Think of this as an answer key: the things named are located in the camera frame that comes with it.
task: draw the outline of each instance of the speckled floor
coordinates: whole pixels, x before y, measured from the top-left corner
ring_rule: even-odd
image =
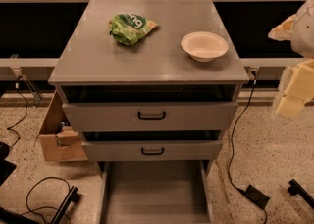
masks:
[[[242,189],[251,184],[271,198],[266,206],[267,223],[314,223],[314,210],[300,196],[291,196],[287,190],[288,181],[295,179],[314,196],[314,107],[310,104],[298,119],[282,124],[271,117],[273,95],[256,92],[251,106],[238,121],[234,135],[232,177]],[[35,143],[50,96],[46,95],[39,108],[29,107],[28,116],[16,127],[22,138],[7,160],[15,163],[17,169],[0,187],[0,206],[17,213],[27,212],[26,194],[31,187],[44,177],[61,177],[78,187],[81,194],[81,201],[72,204],[68,210],[72,223],[96,223],[101,178],[95,163],[45,162],[39,142]],[[248,92],[241,94],[237,115],[244,108],[247,96]],[[15,136],[6,127],[25,113],[25,103],[18,96],[14,97],[8,98],[5,94],[0,99],[0,141],[7,144],[12,144]],[[223,149],[207,178],[215,223],[263,223],[264,212],[229,182],[227,167],[230,156],[231,147],[226,134]],[[30,195],[29,206],[58,207],[66,193],[65,183],[45,181]],[[55,211],[42,210],[41,213],[49,221]],[[43,223],[34,214],[27,217]]]

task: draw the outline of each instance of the drawer handle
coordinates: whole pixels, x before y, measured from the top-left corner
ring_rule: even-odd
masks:
[[[145,150],[144,148],[141,149],[141,154],[146,156],[157,156],[164,154],[164,148],[157,149],[157,150]]]
[[[163,120],[166,118],[166,112],[164,111],[162,113],[162,115],[160,116],[144,116],[140,113],[140,111],[137,113],[137,117],[140,119],[140,120]]]

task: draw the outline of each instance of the green snack bag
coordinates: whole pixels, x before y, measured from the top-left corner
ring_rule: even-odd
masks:
[[[135,14],[114,16],[109,22],[109,31],[114,38],[126,45],[133,46],[151,32],[157,24]]]

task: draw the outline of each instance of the drawer front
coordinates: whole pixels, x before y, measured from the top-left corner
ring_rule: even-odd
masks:
[[[92,161],[214,160],[222,141],[83,142]]]
[[[65,104],[76,131],[225,130],[237,103]]]

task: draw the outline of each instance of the gray cabinet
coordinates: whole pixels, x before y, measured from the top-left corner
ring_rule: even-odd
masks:
[[[128,48],[107,26],[131,12],[158,27]],[[212,1],[91,0],[83,16],[49,82],[88,159],[105,162],[99,222],[212,223],[206,172],[248,81]],[[181,40],[198,30],[222,36],[227,54],[192,60]]]

